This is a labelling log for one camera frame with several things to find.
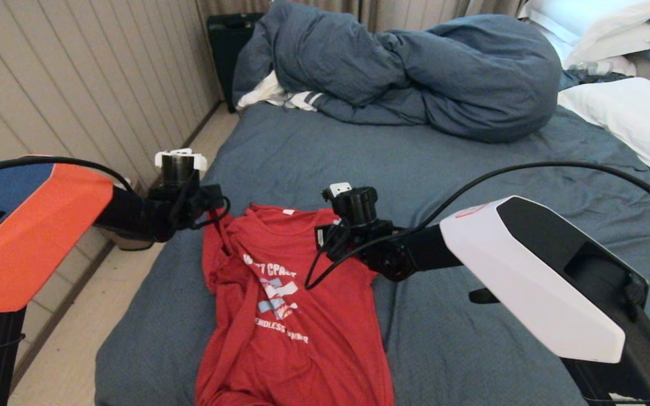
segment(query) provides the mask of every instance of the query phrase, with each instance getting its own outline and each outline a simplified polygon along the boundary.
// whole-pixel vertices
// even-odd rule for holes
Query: orange panel
[[[0,224],[0,312],[29,303],[111,198],[112,182],[103,175],[54,165]]]

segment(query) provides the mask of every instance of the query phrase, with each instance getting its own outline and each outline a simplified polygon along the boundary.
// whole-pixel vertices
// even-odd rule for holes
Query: black suitcase
[[[251,13],[215,15],[207,18],[207,33],[209,44],[212,46],[214,67],[230,113],[235,112],[234,103],[237,103],[237,100],[232,100],[232,77],[235,74],[237,56],[247,41],[250,41],[255,23],[262,16],[263,13]]]

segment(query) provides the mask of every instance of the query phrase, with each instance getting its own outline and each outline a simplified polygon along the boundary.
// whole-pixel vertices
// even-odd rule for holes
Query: bed
[[[563,77],[560,86],[575,84]],[[243,112],[203,183],[221,185],[234,215],[251,202],[325,208],[319,192],[336,182],[375,187],[379,217],[407,227],[488,171],[545,160],[595,162],[650,184],[650,167],[634,150],[562,107],[537,131],[489,144],[428,125],[343,123],[267,103]],[[650,281],[650,196],[605,173],[508,173],[467,192],[438,219],[510,195],[549,206]],[[194,404],[197,370],[215,327],[202,244],[201,231],[182,231],[163,249],[98,352],[97,404]],[[503,306],[469,301],[468,293],[479,288],[463,267],[421,272],[401,283],[375,280],[396,403],[585,404],[560,360]]]

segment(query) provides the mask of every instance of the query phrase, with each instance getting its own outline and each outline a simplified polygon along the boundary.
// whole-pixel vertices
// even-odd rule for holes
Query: wrinkled fabric
[[[467,16],[426,31],[371,34],[354,16],[278,0],[240,52],[232,94],[271,71],[314,108],[359,124],[428,124],[482,142],[509,142],[555,111],[560,62],[531,26]]]

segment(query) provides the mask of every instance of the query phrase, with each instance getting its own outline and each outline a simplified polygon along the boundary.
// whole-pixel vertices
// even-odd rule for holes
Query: beige floor
[[[220,105],[190,147],[211,164],[237,122],[238,116]],[[16,386],[10,406],[94,404],[97,349],[121,319],[163,246],[138,252],[113,249]]]

